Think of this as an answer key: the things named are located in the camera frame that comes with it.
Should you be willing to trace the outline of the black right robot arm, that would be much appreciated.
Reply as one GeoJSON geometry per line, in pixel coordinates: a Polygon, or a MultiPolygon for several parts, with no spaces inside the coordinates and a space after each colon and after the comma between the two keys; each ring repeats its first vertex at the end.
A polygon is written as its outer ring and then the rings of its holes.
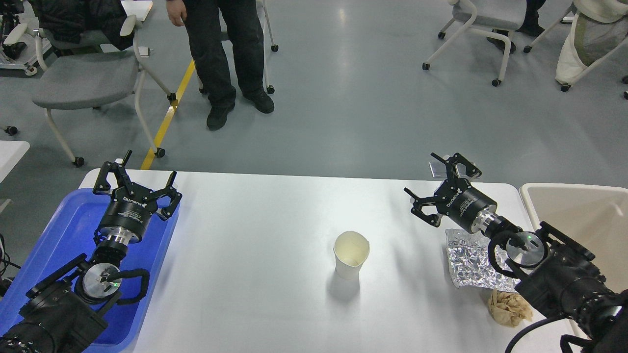
{"type": "Polygon", "coordinates": [[[447,158],[446,178],[430,197],[410,189],[411,213],[434,227],[446,215],[465,231],[489,239],[488,258],[496,272],[520,282],[518,294],[545,316],[521,330],[509,342],[507,352],[530,331],[562,319],[574,320],[586,339],[565,334],[559,340],[564,353],[580,346],[584,353],[627,351],[627,293],[615,293],[595,266],[594,254],[555,227],[542,222],[534,232],[524,231],[496,213],[497,203],[471,185],[482,173],[459,153],[447,158]]]}

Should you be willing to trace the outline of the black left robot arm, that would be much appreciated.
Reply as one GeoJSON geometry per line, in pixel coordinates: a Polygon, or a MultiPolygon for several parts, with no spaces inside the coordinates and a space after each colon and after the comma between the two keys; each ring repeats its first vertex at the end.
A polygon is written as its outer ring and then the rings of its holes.
{"type": "Polygon", "coordinates": [[[1,301],[3,353],[121,350],[147,311],[179,213],[176,172],[153,190],[106,161],[68,194],[1,301]]]}

